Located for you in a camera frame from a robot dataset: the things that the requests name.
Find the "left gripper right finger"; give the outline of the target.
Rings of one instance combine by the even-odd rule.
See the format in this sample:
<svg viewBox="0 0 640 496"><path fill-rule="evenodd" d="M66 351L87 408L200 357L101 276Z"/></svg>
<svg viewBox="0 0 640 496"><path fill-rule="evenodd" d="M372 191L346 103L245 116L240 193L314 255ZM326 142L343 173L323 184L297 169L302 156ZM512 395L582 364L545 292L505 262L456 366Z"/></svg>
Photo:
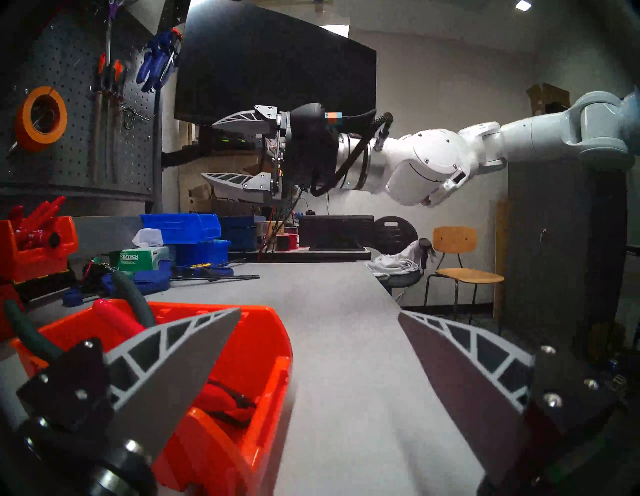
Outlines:
<svg viewBox="0 0 640 496"><path fill-rule="evenodd" d="M611 439L620 388L556 343L402 310L399 324L484 470L478 489L581 489Z"/></svg>

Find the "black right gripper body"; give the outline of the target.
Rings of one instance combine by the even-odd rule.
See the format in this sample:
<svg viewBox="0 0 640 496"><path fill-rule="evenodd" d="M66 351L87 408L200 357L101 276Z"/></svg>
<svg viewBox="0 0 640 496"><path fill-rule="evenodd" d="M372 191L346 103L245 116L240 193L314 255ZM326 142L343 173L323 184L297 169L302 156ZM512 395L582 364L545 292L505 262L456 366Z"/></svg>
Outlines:
<svg viewBox="0 0 640 496"><path fill-rule="evenodd" d="M326 193L337 185L337 127L343 118L319 103L278 111L278 132L285 140L278 168L285 183L310 193Z"/></svg>

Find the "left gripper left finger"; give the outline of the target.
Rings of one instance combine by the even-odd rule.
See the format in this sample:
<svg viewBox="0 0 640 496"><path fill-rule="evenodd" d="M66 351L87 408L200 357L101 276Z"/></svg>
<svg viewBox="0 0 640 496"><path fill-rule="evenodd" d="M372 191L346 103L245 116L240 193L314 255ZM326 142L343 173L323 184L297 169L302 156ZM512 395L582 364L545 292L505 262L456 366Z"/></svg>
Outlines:
<svg viewBox="0 0 640 496"><path fill-rule="evenodd" d="M155 460L241 317L232 307L147 328L104 353L79 341L17 390L25 411L100 444L134 440Z"/></svg>

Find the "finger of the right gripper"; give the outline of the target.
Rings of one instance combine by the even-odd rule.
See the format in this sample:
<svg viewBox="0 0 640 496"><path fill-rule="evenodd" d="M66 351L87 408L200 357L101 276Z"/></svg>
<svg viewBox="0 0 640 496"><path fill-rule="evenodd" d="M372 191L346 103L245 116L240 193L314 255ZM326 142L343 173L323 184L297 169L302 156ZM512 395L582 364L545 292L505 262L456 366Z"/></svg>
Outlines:
<svg viewBox="0 0 640 496"><path fill-rule="evenodd" d="M230 114L212 125L213 129L243 136L273 136L278 127L279 109L271 105L256 105L253 109Z"/></svg>
<svg viewBox="0 0 640 496"><path fill-rule="evenodd" d="M269 172L262 171L257 175L201 172L200 176L210 185L215 199L251 204L272 202L273 181L272 174Z"/></svg>

